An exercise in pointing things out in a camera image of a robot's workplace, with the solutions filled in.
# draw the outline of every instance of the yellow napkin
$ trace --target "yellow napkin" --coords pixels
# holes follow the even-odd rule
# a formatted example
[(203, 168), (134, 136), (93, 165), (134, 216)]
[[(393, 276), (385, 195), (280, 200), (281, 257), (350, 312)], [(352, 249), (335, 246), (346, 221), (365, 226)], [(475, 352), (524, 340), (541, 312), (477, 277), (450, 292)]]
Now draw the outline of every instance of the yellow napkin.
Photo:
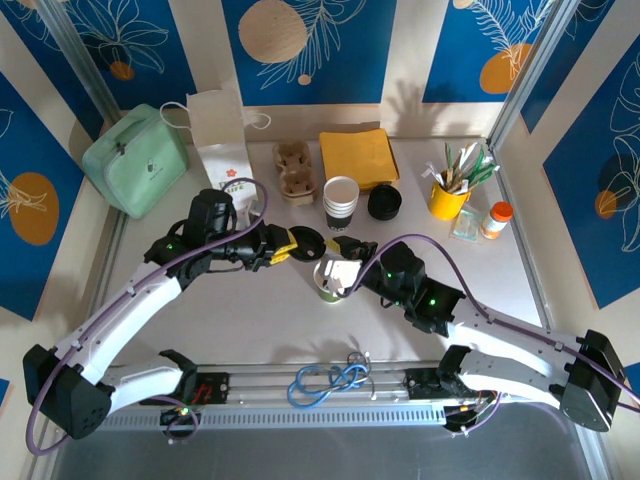
[(361, 190), (371, 190), (400, 178), (387, 132), (382, 128), (361, 133), (323, 132), (320, 149), (327, 180), (344, 175), (353, 178)]

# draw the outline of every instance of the mint green lunch bag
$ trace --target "mint green lunch bag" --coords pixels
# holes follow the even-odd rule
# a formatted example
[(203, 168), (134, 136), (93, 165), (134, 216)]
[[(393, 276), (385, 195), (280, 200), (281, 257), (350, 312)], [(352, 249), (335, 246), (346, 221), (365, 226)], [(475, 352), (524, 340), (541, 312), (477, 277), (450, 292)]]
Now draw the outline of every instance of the mint green lunch bag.
[(143, 104), (89, 147), (82, 165), (111, 205), (141, 218), (186, 172), (188, 156), (179, 133)]

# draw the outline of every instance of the white paper bag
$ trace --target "white paper bag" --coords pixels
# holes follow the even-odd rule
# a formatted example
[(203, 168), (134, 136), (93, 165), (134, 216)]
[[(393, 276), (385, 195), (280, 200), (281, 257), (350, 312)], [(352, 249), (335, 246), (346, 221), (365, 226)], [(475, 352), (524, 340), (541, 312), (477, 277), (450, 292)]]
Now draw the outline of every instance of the white paper bag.
[[(178, 102), (167, 102), (165, 106), (176, 105), (189, 113), (191, 127), (169, 125), (175, 128), (187, 128), (191, 131), (193, 144), (198, 151), (213, 188), (221, 189), (235, 178), (253, 178), (249, 154), (244, 138), (244, 122), (240, 101), (235, 92), (228, 90), (209, 90), (187, 95), (187, 106)], [(267, 128), (271, 119), (263, 127)], [(246, 218), (251, 202), (257, 199), (256, 187), (249, 182), (239, 182), (226, 190), (233, 197), (233, 206), (238, 219)]]

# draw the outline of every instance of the black cup lid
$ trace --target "black cup lid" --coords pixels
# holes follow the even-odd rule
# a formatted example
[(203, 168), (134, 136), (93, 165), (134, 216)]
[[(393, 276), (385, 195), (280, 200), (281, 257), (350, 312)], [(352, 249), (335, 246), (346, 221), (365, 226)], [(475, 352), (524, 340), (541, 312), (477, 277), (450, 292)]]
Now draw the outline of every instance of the black cup lid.
[(289, 231), (298, 243), (298, 247), (289, 252), (293, 258), (301, 262), (313, 262), (322, 258), (327, 249), (322, 235), (313, 228), (304, 226), (291, 227)]
[(391, 185), (378, 185), (369, 195), (369, 214), (376, 220), (391, 220), (398, 215), (402, 195)]

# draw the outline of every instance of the coiled blue cable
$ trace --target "coiled blue cable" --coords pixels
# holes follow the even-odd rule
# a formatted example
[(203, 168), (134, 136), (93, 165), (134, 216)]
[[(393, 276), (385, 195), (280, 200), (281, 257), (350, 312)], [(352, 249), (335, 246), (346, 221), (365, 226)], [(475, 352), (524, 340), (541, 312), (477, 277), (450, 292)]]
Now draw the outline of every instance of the coiled blue cable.
[[(324, 402), (333, 392), (346, 392), (353, 388), (361, 388), (367, 380), (371, 382), (371, 398), (375, 399), (375, 385), (370, 378), (371, 364), (368, 353), (352, 352), (347, 357), (348, 366), (340, 368), (332, 365), (324, 368), (319, 365), (308, 365), (298, 370), (296, 379), (287, 389), (287, 400), (295, 407), (302, 410), (315, 408)], [(329, 386), (326, 388), (309, 389), (304, 386), (304, 377), (307, 375), (317, 376), (319, 373), (326, 373), (329, 379)], [(315, 398), (311, 403), (299, 403), (293, 398), (294, 392), (298, 390), (303, 395)]]

